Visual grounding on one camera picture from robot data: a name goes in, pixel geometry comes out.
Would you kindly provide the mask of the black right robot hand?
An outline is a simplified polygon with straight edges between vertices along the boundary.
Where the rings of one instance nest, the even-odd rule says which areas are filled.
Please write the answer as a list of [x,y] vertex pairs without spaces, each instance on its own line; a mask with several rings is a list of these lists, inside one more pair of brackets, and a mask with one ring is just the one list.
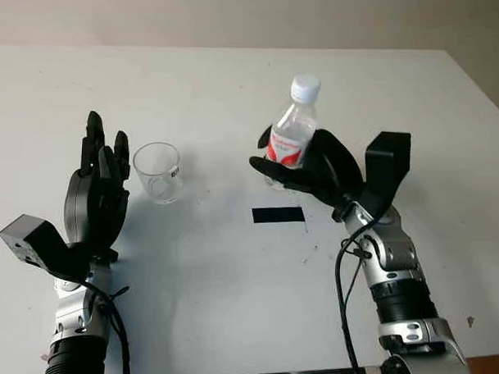
[[332,207],[332,218],[344,221],[352,200],[363,190],[361,170],[354,156],[328,130],[318,129],[306,149],[303,164],[295,169],[252,156],[250,166],[278,181],[285,189],[311,194]]

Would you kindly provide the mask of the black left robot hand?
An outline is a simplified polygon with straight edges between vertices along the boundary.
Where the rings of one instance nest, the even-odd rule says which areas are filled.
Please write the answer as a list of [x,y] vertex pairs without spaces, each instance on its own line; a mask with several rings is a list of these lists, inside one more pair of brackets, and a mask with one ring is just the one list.
[[125,222],[129,191],[124,185],[129,174],[127,134],[118,131],[114,145],[106,145],[102,118],[91,111],[80,166],[70,178],[63,209],[69,246],[100,261],[117,261],[112,245]]

